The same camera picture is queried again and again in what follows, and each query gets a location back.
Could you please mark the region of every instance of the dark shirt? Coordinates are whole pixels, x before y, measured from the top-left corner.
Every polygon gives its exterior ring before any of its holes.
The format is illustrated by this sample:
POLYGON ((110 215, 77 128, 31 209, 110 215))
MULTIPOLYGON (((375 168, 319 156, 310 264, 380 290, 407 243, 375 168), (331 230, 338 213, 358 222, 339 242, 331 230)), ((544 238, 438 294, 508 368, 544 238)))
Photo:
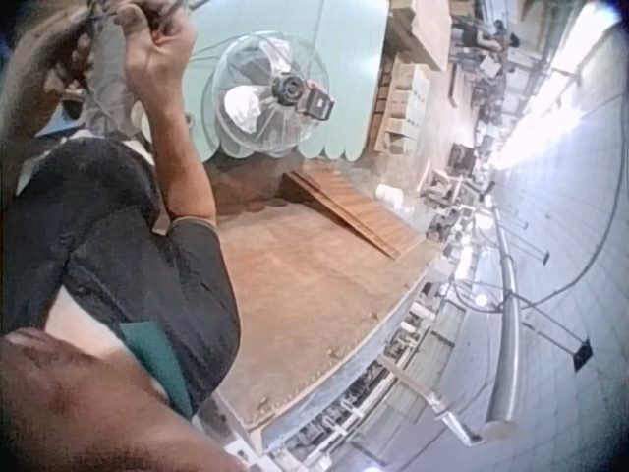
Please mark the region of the dark shirt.
POLYGON ((51 152, 4 215, 2 334, 43 329, 63 285, 123 342, 123 324, 159 326, 197 410, 238 352, 236 301, 213 228, 183 219, 160 236, 158 216, 153 170, 123 144, 51 152))

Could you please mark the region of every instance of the wooden board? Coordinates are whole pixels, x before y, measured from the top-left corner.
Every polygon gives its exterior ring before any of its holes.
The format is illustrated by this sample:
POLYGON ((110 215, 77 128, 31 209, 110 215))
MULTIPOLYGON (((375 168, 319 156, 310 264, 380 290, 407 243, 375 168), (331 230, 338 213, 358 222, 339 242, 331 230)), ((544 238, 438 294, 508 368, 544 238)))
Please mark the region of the wooden board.
MULTIPOLYGON (((406 254, 425 239, 379 202, 327 169, 293 171, 285 176, 391 259, 406 254)), ((287 190, 290 187, 284 187, 283 191, 287 190)))
POLYGON ((445 71, 451 26, 447 0, 394 0, 386 39, 398 51, 407 51, 413 62, 445 71))
POLYGON ((448 89, 448 100, 454 108, 459 108, 464 104, 463 88, 465 86, 465 74, 458 65, 452 65, 450 75, 450 87, 448 89))

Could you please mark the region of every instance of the white container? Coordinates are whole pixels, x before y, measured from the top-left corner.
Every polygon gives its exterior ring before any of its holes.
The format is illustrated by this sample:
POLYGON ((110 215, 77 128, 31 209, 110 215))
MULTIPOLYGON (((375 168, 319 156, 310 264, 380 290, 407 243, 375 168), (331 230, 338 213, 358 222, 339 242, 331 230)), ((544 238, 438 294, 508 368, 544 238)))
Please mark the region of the white container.
POLYGON ((375 197, 387 207, 400 209, 404 203, 404 192, 397 187, 379 184, 375 188, 375 197))

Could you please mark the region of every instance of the cable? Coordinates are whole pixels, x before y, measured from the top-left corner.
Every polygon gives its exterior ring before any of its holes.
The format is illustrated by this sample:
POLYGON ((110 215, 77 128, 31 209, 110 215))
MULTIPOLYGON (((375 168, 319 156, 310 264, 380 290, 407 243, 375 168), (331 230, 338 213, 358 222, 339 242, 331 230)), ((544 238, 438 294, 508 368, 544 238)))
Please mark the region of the cable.
POLYGON ((468 310, 473 310, 475 312, 479 312, 479 313, 486 313, 486 314, 496 314, 496 313, 501 313, 502 312, 502 305, 504 304, 504 301, 496 308, 491 309, 491 310, 485 310, 481 307, 474 307, 472 305, 470 305, 469 303, 467 303, 465 300, 463 300, 463 298, 461 298, 461 294, 459 293, 459 289, 456 285, 456 282, 451 282, 452 287, 454 288, 454 295, 456 296, 456 298, 459 300, 459 302, 461 303, 461 305, 463 305, 465 308, 467 308, 468 310))

